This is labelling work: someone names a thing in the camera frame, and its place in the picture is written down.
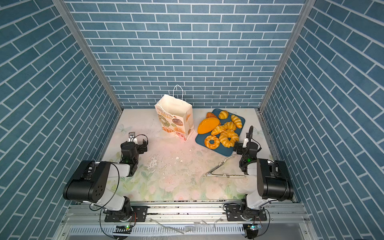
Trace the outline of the long croissant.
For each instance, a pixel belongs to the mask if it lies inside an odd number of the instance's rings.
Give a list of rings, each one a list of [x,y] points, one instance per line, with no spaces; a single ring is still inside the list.
[[[216,136],[216,135],[218,135],[218,134],[224,132],[224,131],[227,130],[227,129],[228,129],[228,127],[225,126],[225,125],[219,125],[219,126],[216,126],[216,127],[212,130],[212,132],[211,132],[211,136]]]

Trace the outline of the silver metal tongs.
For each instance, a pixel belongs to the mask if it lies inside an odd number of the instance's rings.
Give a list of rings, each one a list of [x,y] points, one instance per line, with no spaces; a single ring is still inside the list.
[[[236,156],[231,155],[222,160],[218,165],[207,171],[202,175],[202,178],[223,178],[223,179],[244,179],[244,174],[234,174],[231,171],[227,171],[229,163],[232,162]]]

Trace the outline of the large orange oval bread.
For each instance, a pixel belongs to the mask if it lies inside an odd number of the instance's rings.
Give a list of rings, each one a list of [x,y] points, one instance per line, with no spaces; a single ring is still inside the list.
[[[215,127],[219,126],[220,120],[218,118],[206,118],[198,126],[198,134],[203,135],[211,132]]]

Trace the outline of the white printed paper bag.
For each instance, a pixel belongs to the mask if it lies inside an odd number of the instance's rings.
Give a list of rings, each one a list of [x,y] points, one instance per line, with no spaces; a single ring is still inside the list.
[[[179,87],[182,91],[181,99],[175,98],[175,90]],[[183,141],[187,141],[194,132],[193,106],[183,100],[184,90],[175,85],[172,96],[163,95],[155,104],[162,129],[173,134]]]

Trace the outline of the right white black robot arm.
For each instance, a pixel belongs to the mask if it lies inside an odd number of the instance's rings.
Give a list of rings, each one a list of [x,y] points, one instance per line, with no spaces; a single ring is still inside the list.
[[[246,194],[239,204],[223,205],[229,222],[265,221],[267,204],[293,199],[294,187],[286,163],[258,158],[260,150],[261,147],[255,142],[235,143],[234,152],[242,156],[240,169],[246,176],[256,177],[257,189]]]

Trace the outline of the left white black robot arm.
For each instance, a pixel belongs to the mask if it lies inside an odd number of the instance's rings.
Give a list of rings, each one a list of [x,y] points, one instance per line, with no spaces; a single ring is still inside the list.
[[[132,177],[138,168],[139,155],[147,150],[146,140],[140,145],[134,141],[124,142],[119,163],[82,161],[64,188],[64,199],[97,206],[95,211],[105,213],[107,223],[144,222],[148,207],[131,206],[128,197],[118,195],[117,190],[107,189],[107,181]]]

